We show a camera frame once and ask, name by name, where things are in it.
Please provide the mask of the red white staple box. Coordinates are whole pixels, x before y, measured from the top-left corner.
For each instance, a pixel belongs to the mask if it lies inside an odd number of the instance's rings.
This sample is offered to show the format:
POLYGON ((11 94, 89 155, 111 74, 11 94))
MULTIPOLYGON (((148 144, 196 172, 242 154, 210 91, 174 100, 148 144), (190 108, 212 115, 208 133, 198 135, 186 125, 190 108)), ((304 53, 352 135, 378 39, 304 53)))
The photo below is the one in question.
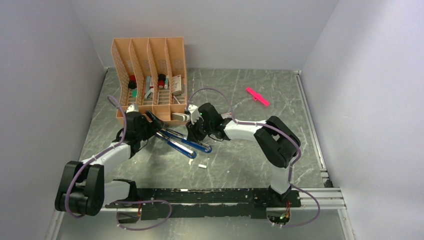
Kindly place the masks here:
POLYGON ((221 115, 221 117, 222 117, 223 119, 227 119, 227 118, 232 119, 232 118, 233 118, 233 115, 232 115, 232 113, 231 113, 231 112, 227 112, 227 113, 222 114, 222 115, 221 115))

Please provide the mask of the blue stapler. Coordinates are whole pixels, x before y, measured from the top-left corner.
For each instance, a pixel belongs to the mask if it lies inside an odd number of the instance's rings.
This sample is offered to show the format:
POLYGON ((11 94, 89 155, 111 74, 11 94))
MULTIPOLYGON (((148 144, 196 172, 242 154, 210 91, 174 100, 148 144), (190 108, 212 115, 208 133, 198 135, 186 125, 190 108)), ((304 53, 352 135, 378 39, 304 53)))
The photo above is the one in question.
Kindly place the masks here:
POLYGON ((164 135, 166 135, 167 137, 170 138, 174 138, 174 139, 178 139, 180 140, 182 143, 194 147, 197 150, 200 150, 204 153, 211 153, 212 152, 212 147, 206 143, 203 143, 201 141, 198 140, 189 140, 188 136, 177 132, 175 130, 169 129, 169 128, 163 128, 160 130, 160 132, 164 135))
POLYGON ((188 157, 189 159, 194 159, 197 154, 195 151, 183 146, 182 144, 178 143, 177 141, 173 140, 171 137, 157 132, 155 134, 158 138, 164 140, 169 146, 171 146, 172 148, 174 148, 175 150, 177 150, 178 152, 182 153, 183 155, 185 155, 186 157, 188 157))

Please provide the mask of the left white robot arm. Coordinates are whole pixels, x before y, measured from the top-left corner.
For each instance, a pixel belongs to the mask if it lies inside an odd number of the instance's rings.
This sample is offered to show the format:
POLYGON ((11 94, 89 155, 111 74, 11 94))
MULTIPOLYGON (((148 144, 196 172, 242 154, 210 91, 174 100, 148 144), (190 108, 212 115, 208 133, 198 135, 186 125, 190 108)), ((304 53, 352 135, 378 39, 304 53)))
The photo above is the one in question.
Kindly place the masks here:
POLYGON ((131 159, 162 127, 164 122, 152 112, 131 111, 125 124, 108 148, 83 161, 69 161, 63 169, 54 201, 54 208, 71 216, 97 215, 104 205, 119 201, 132 208, 139 200, 136 183, 117 179, 105 183, 105 175, 119 164, 131 159))

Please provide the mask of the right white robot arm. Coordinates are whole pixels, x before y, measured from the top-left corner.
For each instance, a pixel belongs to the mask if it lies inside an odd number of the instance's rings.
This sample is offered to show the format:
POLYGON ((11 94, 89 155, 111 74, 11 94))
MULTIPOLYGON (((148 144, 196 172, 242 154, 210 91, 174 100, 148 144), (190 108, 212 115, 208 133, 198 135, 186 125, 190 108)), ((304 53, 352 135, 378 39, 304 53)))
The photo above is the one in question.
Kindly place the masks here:
POLYGON ((207 102, 201 106, 190 104, 185 109, 189 116, 186 124, 188 140, 201 142, 205 137, 219 141, 246 140, 259 145, 272 164, 270 202, 282 207, 289 200, 290 164, 300 154, 301 141, 277 116, 262 121, 241 121, 224 118, 207 102))

